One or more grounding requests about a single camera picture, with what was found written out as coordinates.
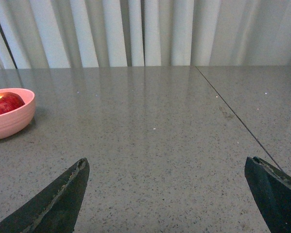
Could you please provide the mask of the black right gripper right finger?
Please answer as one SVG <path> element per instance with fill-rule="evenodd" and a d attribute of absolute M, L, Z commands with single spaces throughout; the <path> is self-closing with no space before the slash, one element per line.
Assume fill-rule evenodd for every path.
<path fill-rule="evenodd" d="M 291 233 L 291 177 L 259 157 L 247 157 L 244 175 L 272 233 Z"/>

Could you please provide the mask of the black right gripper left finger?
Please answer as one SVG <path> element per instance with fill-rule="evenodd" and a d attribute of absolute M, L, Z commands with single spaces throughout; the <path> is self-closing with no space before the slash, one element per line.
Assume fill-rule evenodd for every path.
<path fill-rule="evenodd" d="M 90 166 L 78 160 L 27 203 L 0 222 L 0 233 L 72 233 Z"/>

